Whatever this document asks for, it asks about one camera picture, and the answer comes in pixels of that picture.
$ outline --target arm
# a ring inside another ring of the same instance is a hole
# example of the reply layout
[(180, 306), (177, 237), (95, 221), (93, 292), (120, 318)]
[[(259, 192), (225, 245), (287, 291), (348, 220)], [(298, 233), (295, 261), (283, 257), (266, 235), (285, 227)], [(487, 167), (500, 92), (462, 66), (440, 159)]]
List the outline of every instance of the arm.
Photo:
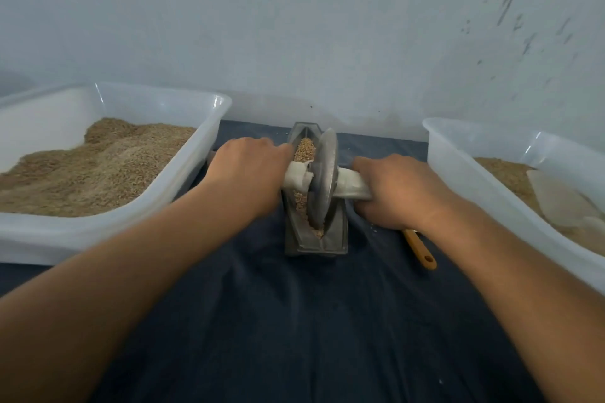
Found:
[(291, 157), (268, 139), (231, 140), (160, 213), (0, 298), (0, 400), (86, 400), (163, 293), (275, 208)]
[(550, 401), (602, 401), (604, 297), (449, 190), (427, 164), (392, 155), (357, 158), (353, 168), (374, 196), (359, 212), (434, 241), (479, 290)]

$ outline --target person's left arm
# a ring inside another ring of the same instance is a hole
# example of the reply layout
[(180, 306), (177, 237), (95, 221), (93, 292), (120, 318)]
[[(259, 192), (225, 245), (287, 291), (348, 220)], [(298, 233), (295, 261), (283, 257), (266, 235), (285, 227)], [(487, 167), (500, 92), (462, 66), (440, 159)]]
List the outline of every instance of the person's left arm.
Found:
[(81, 402), (193, 264), (269, 213), (292, 147), (237, 139), (161, 212), (0, 298), (0, 400)]

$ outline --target white plastic container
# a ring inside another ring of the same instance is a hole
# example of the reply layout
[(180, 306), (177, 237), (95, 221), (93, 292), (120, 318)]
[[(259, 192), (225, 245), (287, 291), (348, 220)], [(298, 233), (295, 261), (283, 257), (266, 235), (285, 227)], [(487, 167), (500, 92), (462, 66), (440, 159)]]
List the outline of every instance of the white plastic container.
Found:
[(0, 172), (28, 153), (77, 147), (102, 117), (197, 127), (151, 185), (122, 207), (77, 218), (0, 213), (0, 262), (60, 263), (164, 207), (205, 161), (230, 106), (231, 98), (222, 94), (114, 83), (0, 98)]
[(428, 163), (456, 193), (605, 294), (605, 257), (559, 234), (474, 157), (524, 163), (564, 181), (605, 210), (605, 156), (541, 131), (427, 118)]

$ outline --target white wall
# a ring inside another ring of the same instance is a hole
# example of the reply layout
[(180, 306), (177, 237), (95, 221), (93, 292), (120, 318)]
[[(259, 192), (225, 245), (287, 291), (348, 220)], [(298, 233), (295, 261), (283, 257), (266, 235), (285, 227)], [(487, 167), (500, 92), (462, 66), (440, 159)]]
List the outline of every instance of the white wall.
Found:
[(229, 117), (422, 139), (427, 116), (605, 149), (605, 0), (0, 0), (0, 94), (222, 90)]

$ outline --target grinding disc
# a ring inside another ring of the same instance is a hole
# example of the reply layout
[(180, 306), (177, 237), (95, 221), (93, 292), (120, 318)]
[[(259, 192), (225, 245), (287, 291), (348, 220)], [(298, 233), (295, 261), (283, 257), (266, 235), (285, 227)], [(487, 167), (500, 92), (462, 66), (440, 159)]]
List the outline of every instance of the grinding disc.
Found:
[(337, 184), (338, 139), (333, 129), (327, 129), (315, 147), (315, 157), (310, 170), (313, 179), (307, 194), (308, 222), (321, 229), (326, 221), (332, 194)]

